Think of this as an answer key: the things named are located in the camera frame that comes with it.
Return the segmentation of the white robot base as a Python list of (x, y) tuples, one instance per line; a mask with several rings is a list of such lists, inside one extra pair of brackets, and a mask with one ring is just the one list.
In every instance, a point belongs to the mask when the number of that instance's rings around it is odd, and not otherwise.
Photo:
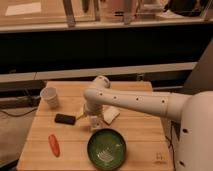
[(213, 92), (192, 95), (184, 104), (177, 171), (213, 171)]

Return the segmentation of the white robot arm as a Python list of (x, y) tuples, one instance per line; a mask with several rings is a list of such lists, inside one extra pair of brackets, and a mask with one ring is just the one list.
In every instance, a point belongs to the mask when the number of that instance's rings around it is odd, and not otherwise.
[(105, 76), (97, 76), (84, 90), (84, 112), (99, 115), (104, 105), (144, 112), (181, 122), (183, 108), (191, 95), (171, 92), (124, 91), (110, 88)]

